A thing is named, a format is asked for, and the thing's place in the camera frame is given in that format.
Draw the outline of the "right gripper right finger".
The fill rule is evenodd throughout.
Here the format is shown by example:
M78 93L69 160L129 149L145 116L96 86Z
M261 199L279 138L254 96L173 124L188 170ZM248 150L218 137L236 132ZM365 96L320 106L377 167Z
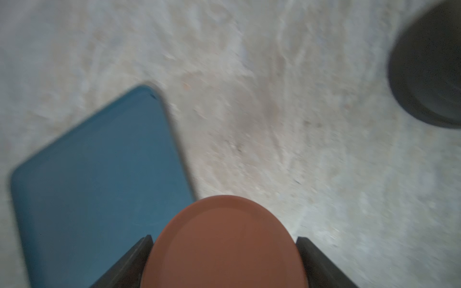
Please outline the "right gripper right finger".
M296 246L310 288L358 288L311 240L298 237Z

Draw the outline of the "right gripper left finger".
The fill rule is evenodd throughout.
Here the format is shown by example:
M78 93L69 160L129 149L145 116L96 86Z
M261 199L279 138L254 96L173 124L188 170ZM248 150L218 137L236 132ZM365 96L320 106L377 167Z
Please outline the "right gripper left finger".
M151 235L141 238L91 288L139 288L153 245Z

